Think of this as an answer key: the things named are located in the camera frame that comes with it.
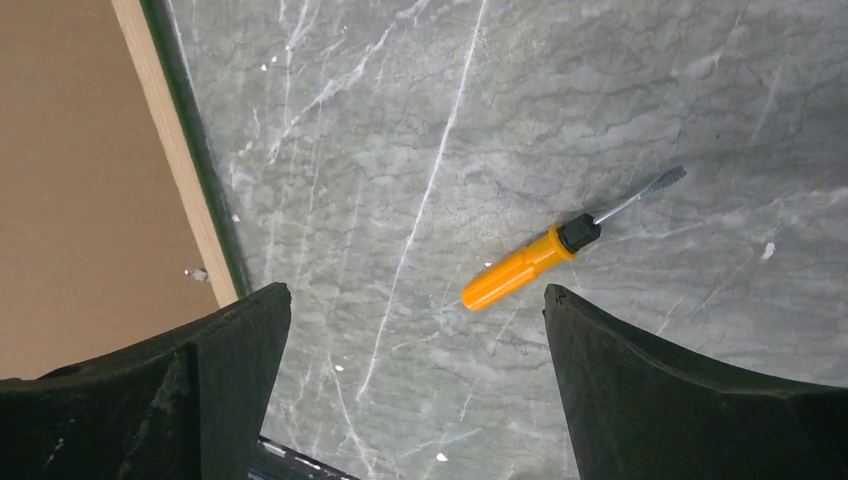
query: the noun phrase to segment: metal shaft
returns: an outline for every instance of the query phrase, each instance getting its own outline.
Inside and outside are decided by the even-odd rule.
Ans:
[[[674,185],[675,183],[677,183],[678,180],[680,180],[681,178],[683,178],[685,176],[686,176],[686,169],[683,168],[681,165],[678,165],[678,166],[672,168],[671,170],[669,170],[669,171],[663,173],[662,175],[660,175],[659,177],[657,177],[656,180],[651,182],[651,184],[648,185],[647,187],[640,190],[639,193],[637,193],[636,195],[633,195],[632,197],[630,197],[627,200],[619,203],[615,207],[613,207],[613,208],[607,210],[606,212],[595,217],[595,225],[600,225],[601,222],[603,222],[604,220],[606,220],[606,219],[610,218],[611,216],[615,215],[616,213],[624,210],[625,208],[629,207],[630,205],[633,205],[634,203],[638,202],[639,200],[642,200],[643,198],[651,195],[652,193],[657,192],[659,190],[662,190],[663,188],[669,187],[671,185]]]

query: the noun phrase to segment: paint chip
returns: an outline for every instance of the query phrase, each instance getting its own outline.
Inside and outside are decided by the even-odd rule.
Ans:
[[[775,251],[774,242],[767,243],[765,250],[763,250],[763,256],[760,257],[760,260],[765,262],[766,260],[771,258],[772,255],[774,255],[774,251]]]

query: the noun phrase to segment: wooden edge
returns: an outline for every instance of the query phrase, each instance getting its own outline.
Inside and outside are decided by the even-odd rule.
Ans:
[[[141,81],[150,115],[156,124],[165,157],[177,184],[188,223],[200,250],[204,268],[209,274],[218,305],[238,300],[232,275],[194,161],[180,123],[177,108],[168,87],[165,71],[159,59],[153,35],[139,0],[112,0],[112,7],[121,25],[138,78]]]

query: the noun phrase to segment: brown board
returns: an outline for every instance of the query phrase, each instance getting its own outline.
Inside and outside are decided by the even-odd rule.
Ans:
[[[112,5],[0,2],[0,65],[0,378],[214,311]]]

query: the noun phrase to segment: yellow handle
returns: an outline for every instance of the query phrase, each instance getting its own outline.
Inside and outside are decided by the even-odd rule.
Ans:
[[[574,260],[576,255],[562,246],[557,228],[552,226],[547,235],[472,280],[462,292],[462,304],[469,310],[483,310],[557,263]]]

